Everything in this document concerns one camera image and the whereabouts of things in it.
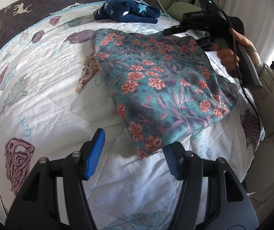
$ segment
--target screw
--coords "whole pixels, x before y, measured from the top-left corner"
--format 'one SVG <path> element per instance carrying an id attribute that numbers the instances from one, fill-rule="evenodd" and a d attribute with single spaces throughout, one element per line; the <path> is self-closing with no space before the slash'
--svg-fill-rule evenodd
<path id="1" fill-rule="evenodd" d="M 47 157 L 41 157 L 40 159 L 39 159 L 39 163 L 41 163 L 41 164 L 44 164 L 44 163 L 46 163 L 47 162 Z"/>
<path id="2" fill-rule="evenodd" d="M 80 157 L 80 152 L 78 150 L 73 151 L 72 157 Z"/>
<path id="3" fill-rule="evenodd" d="M 185 151 L 185 156 L 193 157 L 194 153 L 192 151 Z"/>
<path id="4" fill-rule="evenodd" d="M 222 157 L 218 157 L 218 158 L 217 158 L 217 161 L 218 161 L 220 164 L 225 164 L 225 159 L 222 158 Z"/>

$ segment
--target blue rubber tip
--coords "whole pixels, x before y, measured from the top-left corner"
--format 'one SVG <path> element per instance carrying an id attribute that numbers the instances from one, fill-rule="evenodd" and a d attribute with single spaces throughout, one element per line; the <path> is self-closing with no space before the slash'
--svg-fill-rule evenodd
<path id="1" fill-rule="evenodd" d="M 93 145 L 92 151 L 87 160 L 87 167 L 85 172 L 85 177 L 87 180 L 89 180 L 90 177 L 94 175 L 95 173 L 104 144 L 105 144 L 105 131 L 102 129 L 99 136 L 96 139 L 96 142 Z"/>
<path id="2" fill-rule="evenodd" d="M 180 178 L 180 173 L 179 173 L 179 163 L 178 159 L 173 153 L 171 145 L 167 145 L 162 148 L 164 151 L 164 155 L 170 170 L 171 175 L 173 175 L 176 179 Z"/>

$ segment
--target folded blue blanket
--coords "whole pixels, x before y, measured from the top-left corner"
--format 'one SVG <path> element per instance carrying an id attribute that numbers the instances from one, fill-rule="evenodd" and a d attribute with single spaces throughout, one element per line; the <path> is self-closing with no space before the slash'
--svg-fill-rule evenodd
<path id="1" fill-rule="evenodd" d="M 114 19 L 120 22 L 153 24 L 158 22 L 157 18 L 160 14 L 160 9 L 133 0 L 109 0 L 93 13 L 96 21 Z"/>

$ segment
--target floral fabric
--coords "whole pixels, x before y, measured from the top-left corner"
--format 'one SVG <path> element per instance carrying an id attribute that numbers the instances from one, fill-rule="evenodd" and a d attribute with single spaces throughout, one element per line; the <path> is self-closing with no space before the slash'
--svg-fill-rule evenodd
<path id="1" fill-rule="evenodd" d="M 225 117 L 237 87 L 213 70 L 192 36 L 97 30 L 94 57 L 142 160 Z"/>

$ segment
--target star print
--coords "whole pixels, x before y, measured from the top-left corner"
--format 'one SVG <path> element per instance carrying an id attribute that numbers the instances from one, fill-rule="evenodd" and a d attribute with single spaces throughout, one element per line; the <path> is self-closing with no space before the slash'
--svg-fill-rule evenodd
<path id="1" fill-rule="evenodd" d="M 142 11 L 144 12 L 147 11 L 147 6 L 145 5 L 139 4 L 138 7 L 139 7 L 139 13 L 141 13 Z"/>
<path id="2" fill-rule="evenodd" d="M 108 3 L 109 3 L 109 1 L 108 2 L 105 2 L 105 4 L 104 4 L 104 9 L 106 10 L 106 8 L 107 8 L 107 6 L 108 6 Z"/>

